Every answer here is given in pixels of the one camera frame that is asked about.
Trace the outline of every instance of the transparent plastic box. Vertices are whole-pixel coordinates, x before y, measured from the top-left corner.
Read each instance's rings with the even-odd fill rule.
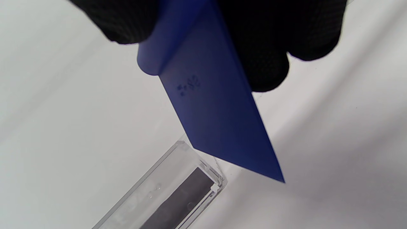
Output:
[[[216,159],[184,136],[92,229],[186,229],[226,183]]]

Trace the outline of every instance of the glove finger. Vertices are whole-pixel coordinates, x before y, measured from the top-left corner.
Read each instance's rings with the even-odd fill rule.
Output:
[[[158,0],[71,0],[102,30],[119,44],[147,39],[158,16]]]
[[[279,41],[302,60],[330,53],[339,41],[347,0],[282,0]]]
[[[289,70],[287,52],[276,45],[274,1],[218,0],[252,91],[279,86]]]

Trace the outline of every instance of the white background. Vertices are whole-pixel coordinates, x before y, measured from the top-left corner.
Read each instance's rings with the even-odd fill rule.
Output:
[[[193,229],[407,227],[407,1],[256,95],[287,184],[224,163]],[[0,228],[90,229],[183,134],[160,81],[64,0],[0,2]]]

